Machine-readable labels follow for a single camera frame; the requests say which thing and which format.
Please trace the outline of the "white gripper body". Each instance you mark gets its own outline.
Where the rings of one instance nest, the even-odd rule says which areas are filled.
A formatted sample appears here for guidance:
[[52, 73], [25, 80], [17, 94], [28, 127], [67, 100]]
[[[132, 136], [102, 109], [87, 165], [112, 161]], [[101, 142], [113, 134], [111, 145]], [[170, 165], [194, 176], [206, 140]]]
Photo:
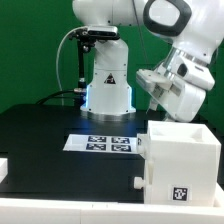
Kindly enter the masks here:
[[149, 108], [160, 105], [171, 120], [191, 122], [215, 81], [209, 69], [186, 56], [172, 56], [155, 70], [139, 69], [138, 84], [151, 95]]

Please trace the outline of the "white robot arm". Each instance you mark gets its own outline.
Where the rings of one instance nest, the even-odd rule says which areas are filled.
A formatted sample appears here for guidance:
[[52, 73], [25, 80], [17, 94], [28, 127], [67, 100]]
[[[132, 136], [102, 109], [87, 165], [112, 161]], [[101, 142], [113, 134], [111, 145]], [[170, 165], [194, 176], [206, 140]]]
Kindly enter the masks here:
[[[129, 62], [136, 81], [150, 95], [149, 108], [162, 107], [168, 118], [190, 122], [215, 80], [208, 65], [224, 41], [224, 0], [73, 0], [82, 22], [82, 51], [94, 51], [93, 79], [87, 85], [84, 114], [98, 119], [135, 113], [127, 83]], [[170, 52], [153, 69], [138, 49], [136, 27], [170, 44]]]

